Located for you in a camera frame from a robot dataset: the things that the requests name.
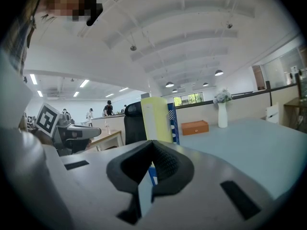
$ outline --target white ceiling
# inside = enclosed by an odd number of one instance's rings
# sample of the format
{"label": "white ceiling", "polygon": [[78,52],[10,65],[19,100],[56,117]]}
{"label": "white ceiling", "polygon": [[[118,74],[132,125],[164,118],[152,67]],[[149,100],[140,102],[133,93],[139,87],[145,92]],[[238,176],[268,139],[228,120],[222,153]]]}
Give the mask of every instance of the white ceiling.
{"label": "white ceiling", "polygon": [[[167,81],[175,87],[214,86],[216,70],[231,74],[292,29],[274,0],[101,1],[104,12],[92,27],[60,18],[43,23],[37,17],[25,72],[74,74],[166,95],[171,94]],[[270,28],[271,18],[271,26],[280,29],[270,33],[272,40],[261,38],[261,26]],[[250,43],[258,47],[247,47]],[[97,91],[95,97],[104,95]]]}
{"label": "white ceiling", "polygon": [[[127,89],[119,92],[122,87],[89,81],[83,88],[80,85],[84,79],[65,78],[46,75],[35,75],[37,85],[34,85],[29,74],[25,74],[27,78],[27,86],[32,90],[34,97],[40,98],[37,91],[40,90],[45,99],[75,99],[75,100],[110,100],[119,98],[132,92],[133,90]],[[76,91],[79,91],[77,97],[73,97]]]}

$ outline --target ceiling light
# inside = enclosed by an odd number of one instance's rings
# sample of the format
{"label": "ceiling light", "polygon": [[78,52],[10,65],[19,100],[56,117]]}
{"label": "ceiling light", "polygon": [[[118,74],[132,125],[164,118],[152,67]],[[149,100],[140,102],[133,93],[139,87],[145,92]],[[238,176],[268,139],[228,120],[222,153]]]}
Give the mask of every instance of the ceiling light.
{"label": "ceiling light", "polygon": [[124,89],[120,90],[119,92],[122,92],[122,91],[127,90],[127,89],[128,89],[128,88],[124,88]]}
{"label": "ceiling light", "polygon": [[33,84],[37,84],[34,74],[30,74]]}
{"label": "ceiling light", "polygon": [[88,82],[89,80],[84,80],[83,83],[80,85],[80,88],[83,88]]}
{"label": "ceiling light", "polygon": [[215,72],[215,76],[220,76],[220,75],[222,75],[222,74],[224,74],[222,70],[217,70],[217,71]]}
{"label": "ceiling light", "polygon": [[170,87],[173,87],[173,86],[174,86],[174,84],[172,82],[167,82],[165,87],[170,88]]}
{"label": "ceiling light", "polygon": [[37,93],[38,93],[38,95],[39,95],[40,97],[43,97],[43,94],[42,94],[42,92],[41,92],[40,90],[38,90]]}

